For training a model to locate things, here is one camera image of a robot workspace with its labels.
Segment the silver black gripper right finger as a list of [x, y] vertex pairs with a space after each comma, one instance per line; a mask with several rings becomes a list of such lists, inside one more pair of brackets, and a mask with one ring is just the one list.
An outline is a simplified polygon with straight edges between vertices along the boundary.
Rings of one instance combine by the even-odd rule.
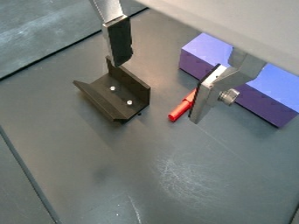
[[231, 105], [239, 96], [235, 87], [252, 81], [266, 66], [266, 62], [236, 47], [228, 57], [230, 67], [218, 64], [200, 80], [192, 100], [188, 117], [199, 123], [216, 102]]

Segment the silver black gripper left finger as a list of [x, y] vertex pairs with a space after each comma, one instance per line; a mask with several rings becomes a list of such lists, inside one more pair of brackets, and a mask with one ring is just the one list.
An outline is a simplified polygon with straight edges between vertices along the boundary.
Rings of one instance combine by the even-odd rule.
[[103, 20], [111, 60], [113, 66], [119, 67], [134, 54], [130, 17], [123, 12], [119, 0], [89, 0], [89, 3]]

